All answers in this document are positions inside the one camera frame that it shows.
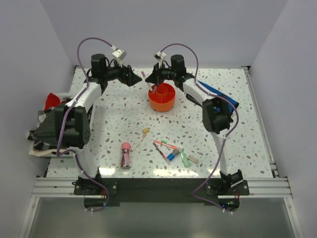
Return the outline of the dark red gel pen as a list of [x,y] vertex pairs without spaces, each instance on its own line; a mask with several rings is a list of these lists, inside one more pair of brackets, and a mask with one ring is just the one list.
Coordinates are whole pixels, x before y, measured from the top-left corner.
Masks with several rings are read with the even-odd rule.
[[153,142],[153,145],[155,146],[156,150],[160,153],[160,155],[163,157],[163,159],[165,160],[165,162],[170,165],[170,160],[165,156],[165,154],[159,149],[159,147],[157,146],[157,144],[155,142]]

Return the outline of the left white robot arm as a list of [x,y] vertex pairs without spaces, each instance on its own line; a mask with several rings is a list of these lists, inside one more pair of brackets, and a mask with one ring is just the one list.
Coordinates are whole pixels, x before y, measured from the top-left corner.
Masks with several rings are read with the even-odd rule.
[[94,103],[104,93],[109,81],[119,80],[131,87],[142,81],[130,65],[122,61],[126,52],[117,49],[112,53],[115,60],[111,66],[106,63],[103,54],[91,57],[91,74],[81,90],[68,103],[54,109],[55,135],[57,138],[56,155],[71,154],[78,166],[79,176],[88,179],[85,189],[91,194],[98,194],[103,188],[101,180],[96,178],[99,172],[89,149],[91,136],[90,119],[94,116]]

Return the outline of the small tan eraser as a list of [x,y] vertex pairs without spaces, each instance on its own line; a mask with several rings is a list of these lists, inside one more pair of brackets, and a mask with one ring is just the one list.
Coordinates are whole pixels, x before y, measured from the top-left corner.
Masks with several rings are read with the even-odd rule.
[[147,128],[144,128],[143,130],[142,130],[142,132],[143,133],[148,133],[150,131],[150,129],[147,127]]

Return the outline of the green capped orange marker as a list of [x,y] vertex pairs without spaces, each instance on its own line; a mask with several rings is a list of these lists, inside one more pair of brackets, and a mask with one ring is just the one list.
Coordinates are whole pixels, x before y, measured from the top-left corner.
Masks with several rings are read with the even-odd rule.
[[175,145],[169,144],[169,143],[167,143],[166,141],[163,141],[163,140],[161,140],[161,141],[154,140],[154,142],[159,144],[160,146],[165,146],[165,147],[168,147],[168,148],[171,148],[171,149],[176,149],[178,151],[181,150],[181,148],[179,148],[179,147],[177,147]]

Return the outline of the blue grey glue stick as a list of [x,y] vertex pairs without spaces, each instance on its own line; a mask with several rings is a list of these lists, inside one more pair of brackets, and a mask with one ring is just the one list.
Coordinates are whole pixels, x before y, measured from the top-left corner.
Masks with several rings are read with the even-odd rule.
[[167,158],[172,161],[177,155],[179,155],[180,151],[178,149],[174,149]]

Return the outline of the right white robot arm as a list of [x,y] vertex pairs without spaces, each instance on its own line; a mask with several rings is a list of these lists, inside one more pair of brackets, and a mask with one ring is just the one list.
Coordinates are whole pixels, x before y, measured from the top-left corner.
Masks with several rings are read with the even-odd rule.
[[235,106],[226,95],[208,91],[197,80],[197,72],[194,75],[190,74],[182,55],[171,56],[170,66],[163,65],[165,53],[157,52],[155,58],[158,63],[154,65],[153,72],[146,78],[146,82],[159,86],[165,80],[172,80],[190,101],[202,107],[204,128],[211,133],[218,152],[217,165],[220,166],[222,180],[220,188],[227,195],[233,194],[238,189],[238,184],[243,181],[242,172],[233,161],[232,153],[225,151],[225,143],[237,126],[236,124],[230,126],[233,122],[231,116],[236,110]]

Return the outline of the orange round organizer container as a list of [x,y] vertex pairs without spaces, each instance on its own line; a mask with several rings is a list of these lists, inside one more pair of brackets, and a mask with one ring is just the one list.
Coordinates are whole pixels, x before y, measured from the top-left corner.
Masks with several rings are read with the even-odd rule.
[[150,106],[157,112],[168,112],[175,104],[175,89],[167,83],[159,85],[155,92],[149,90],[148,97]]

